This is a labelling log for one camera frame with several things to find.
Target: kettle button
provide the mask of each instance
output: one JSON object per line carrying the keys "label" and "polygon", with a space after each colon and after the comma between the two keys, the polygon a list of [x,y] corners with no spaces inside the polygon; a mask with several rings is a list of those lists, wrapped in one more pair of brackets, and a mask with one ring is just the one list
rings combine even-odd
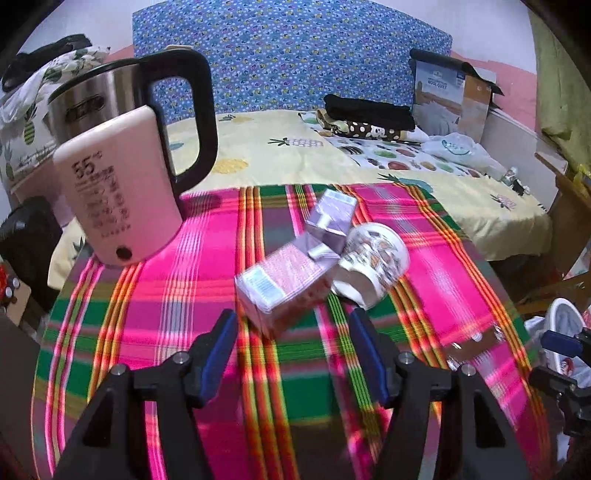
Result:
{"label": "kettle button", "polygon": [[127,247],[117,247],[115,250],[117,257],[121,260],[130,260],[131,259],[131,250]]}

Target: green logo on bag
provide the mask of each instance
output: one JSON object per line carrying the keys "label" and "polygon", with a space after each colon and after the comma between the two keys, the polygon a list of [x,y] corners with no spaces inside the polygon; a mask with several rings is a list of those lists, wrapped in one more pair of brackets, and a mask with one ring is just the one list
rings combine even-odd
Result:
{"label": "green logo on bag", "polygon": [[460,145],[456,145],[455,143],[448,142],[447,140],[442,140],[441,144],[443,145],[443,148],[445,148],[449,153],[458,157],[461,155],[468,155],[470,153],[470,150],[467,150]]}

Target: metal bolt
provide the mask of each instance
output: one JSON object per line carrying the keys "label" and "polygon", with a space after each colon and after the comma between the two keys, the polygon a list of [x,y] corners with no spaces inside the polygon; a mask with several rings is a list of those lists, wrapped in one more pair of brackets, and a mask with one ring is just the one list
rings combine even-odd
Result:
{"label": "metal bolt", "polygon": [[403,365],[410,365],[414,362],[414,355],[411,352],[402,352],[398,355],[398,361]]}
{"label": "metal bolt", "polygon": [[474,368],[474,366],[470,364],[463,364],[462,373],[464,375],[467,375],[468,377],[471,377],[472,375],[476,375],[476,368]]}
{"label": "metal bolt", "polygon": [[173,355],[173,362],[177,365],[182,365],[189,360],[189,354],[187,352],[176,352]]}
{"label": "metal bolt", "polygon": [[125,364],[116,364],[113,366],[113,368],[111,368],[111,373],[113,375],[123,375],[125,372],[127,372],[127,365]]}

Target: blue patterned headboard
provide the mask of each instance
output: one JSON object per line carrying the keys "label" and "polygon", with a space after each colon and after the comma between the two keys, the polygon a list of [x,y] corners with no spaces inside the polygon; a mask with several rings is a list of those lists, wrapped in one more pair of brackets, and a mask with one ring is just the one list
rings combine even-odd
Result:
{"label": "blue patterned headboard", "polygon": [[[212,69],[216,113],[311,110],[327,93],[410,105],[411,48],[452,37],[369,0],[168,0],[133,14],[135,55],[191,45]],[[154,86],[167,123],[193,116],[189,86]]]}

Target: paper cup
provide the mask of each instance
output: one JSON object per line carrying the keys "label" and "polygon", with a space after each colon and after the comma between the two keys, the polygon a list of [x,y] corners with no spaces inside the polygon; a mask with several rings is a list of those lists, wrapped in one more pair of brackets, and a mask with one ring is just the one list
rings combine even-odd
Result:
{"label": "paper cup", "polygon": [[364,223],[347,236],[332,291],[368,310],[384,298],[409,263],[406,245],[394,230],[381,223]]}

